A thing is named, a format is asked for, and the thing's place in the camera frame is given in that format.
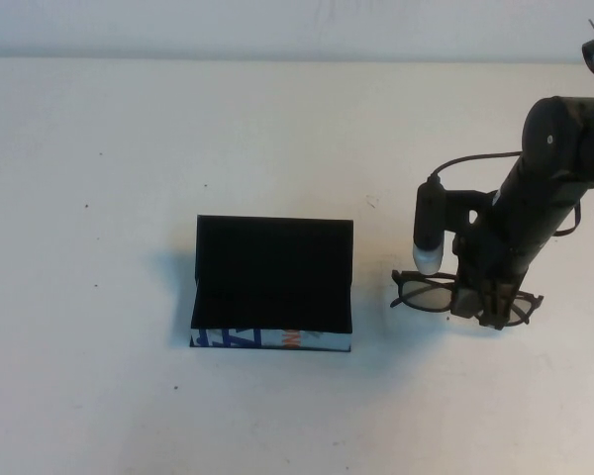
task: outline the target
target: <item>white table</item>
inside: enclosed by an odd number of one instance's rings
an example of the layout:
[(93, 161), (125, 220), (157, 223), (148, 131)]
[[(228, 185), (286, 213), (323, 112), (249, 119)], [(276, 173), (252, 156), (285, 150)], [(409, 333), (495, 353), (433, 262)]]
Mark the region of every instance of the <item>white table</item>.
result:
[[(594, 191), (529, 327), (389, 309), (417, 186), (556, 94), (594, 77), (0, 59), (0, 474), (594, 474)], [(187, 347), (197, 214), (353, 219), (352, 353)]]

